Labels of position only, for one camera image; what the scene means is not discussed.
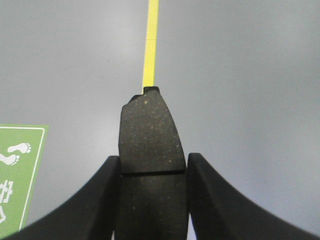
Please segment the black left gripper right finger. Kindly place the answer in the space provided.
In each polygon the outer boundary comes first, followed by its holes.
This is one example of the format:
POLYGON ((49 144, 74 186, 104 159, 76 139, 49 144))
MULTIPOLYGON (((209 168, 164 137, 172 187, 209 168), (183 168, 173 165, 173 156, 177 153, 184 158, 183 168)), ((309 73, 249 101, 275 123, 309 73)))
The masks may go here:
POLYGON ((187 167, 189 209, 198 240, 317 240, 261 208, 229 184, 200 153, 187 167))

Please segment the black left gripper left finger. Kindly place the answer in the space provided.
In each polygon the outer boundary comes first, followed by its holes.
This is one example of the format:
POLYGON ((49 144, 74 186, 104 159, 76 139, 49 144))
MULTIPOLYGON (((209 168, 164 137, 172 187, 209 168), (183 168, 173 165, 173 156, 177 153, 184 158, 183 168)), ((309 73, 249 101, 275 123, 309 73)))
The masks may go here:
POLYGON ((115 229, 121 167, 110 156, 70 199, 8 240, 110 240, 115 229))

